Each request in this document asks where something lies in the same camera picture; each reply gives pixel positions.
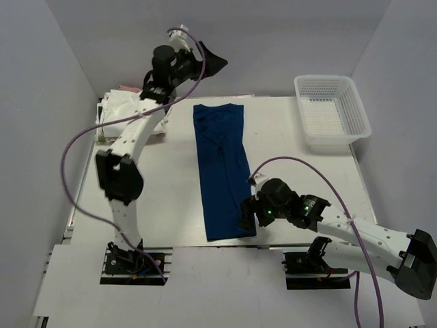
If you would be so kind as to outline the white plastic basket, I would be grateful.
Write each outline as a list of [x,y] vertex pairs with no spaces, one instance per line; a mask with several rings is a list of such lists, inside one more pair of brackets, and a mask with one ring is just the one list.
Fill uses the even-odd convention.
[[346,146],[371,135],[354,81],[339,75],[300,75],[296,100],[309,146]]

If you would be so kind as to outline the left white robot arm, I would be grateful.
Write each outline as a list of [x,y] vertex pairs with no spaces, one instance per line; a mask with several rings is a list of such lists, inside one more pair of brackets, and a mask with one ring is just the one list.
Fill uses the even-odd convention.
[[175,89],[187,80],[214,76],[227,64],[200,42],[197,46],[204,59],[199,61],[191,49],[175,49],[169,45],[154,49],[152,69],[146,74],[140,94],[138,112],[141,118],[127,124],[108,150],[96,154],[96,169],[100,188],[111,207],[115,229],[114,249],[132,251],[142,247],[137,225],[136,201],[144,181],[137,162],[154,129],[165,118]]

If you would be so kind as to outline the blue printed t shirt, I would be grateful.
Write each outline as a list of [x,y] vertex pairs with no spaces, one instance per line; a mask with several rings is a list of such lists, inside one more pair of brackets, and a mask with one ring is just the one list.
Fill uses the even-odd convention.
[[241,227],[241,202],[251,197],[249,163],[243,145],[244,107],[195,105],[193,126],[197,146],[203,218],[208,241],[252,237],[255,219]]

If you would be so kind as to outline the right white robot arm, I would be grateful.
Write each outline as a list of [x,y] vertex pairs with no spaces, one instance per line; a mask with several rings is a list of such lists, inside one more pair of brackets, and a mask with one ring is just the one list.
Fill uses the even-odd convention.
[[284,261],[287,273],[328,274],[332,269],[374,272],[407,295],[429,300],[436,285],[436,244],[430,234],[398,232],[349,219],[329,201],[299,195],[279,178],[258,174],[249,179],[254,194],[241,203],[245,230],[266,227],[276,219],[318,234],[305,253]]

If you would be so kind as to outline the floral folded t shirt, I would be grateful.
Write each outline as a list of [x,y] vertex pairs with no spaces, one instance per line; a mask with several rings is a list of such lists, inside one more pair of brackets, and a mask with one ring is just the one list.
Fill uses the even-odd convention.
[[100,146],[111,145],[116,141],[117,141],[117,137],[101,137],[101,136],[95,137],[95,144]]

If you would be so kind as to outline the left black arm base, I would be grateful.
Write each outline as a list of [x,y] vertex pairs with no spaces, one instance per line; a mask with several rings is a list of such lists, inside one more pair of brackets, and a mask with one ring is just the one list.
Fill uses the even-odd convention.
[[151,258],[135,250],[123,250],[110,242],[107,245],[100,285],[112,286],[164,286],[171,270],[171,250],[148,252]]

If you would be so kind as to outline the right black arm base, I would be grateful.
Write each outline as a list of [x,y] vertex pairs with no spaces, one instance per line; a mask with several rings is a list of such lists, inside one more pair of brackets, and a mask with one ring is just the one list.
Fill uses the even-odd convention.
[[288,290],[342,290],[350,289],[349,272],[332,268],[323,259],[326,246],[332,240],[317,237],[308,248],[293,247],[283,251],[282,265]]

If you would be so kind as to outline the pink folded t shirt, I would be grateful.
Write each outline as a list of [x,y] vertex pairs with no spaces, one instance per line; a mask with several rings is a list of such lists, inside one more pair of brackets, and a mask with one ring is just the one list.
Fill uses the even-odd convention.
[[139,93],[139,92],[142,91],[141,88],[130,87],[130,86],[127,86],[127,85],[118,85],[118,90],[126,91],[126,92],[134,92],[134,93]]

